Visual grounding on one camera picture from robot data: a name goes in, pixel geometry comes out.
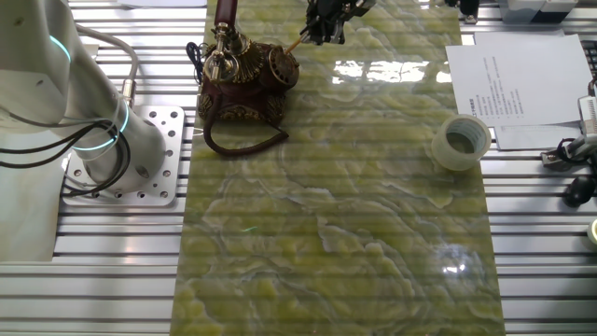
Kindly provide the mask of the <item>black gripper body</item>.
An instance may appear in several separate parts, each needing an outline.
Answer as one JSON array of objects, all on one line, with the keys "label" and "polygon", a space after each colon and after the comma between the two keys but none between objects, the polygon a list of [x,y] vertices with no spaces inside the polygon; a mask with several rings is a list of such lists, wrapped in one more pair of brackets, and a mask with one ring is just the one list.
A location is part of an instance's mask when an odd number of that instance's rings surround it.
[{"label": "black gripper body", "polygon": [[363,17],[376,5],[376,0],[350,0],[342,1],[340,9],[332,16],[333,33],[330,37],[332,44],[345,42],[343,26],[353,17]]}]

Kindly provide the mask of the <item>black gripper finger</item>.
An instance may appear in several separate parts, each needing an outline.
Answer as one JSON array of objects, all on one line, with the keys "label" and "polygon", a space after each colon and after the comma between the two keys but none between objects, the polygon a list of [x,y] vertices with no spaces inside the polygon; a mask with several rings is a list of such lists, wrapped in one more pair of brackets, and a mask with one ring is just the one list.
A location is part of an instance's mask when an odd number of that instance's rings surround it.
[{"label": "black gripper finger", "polygon": [[336,0],[309,0],[306,10],[306,25],[334,24],[336,14]]},{"label": "black gripper finger", "polygon": [[300,31],[302,42],[321,46],[324,43],[339,43],[339,28],[334,21],[311,21]]}]

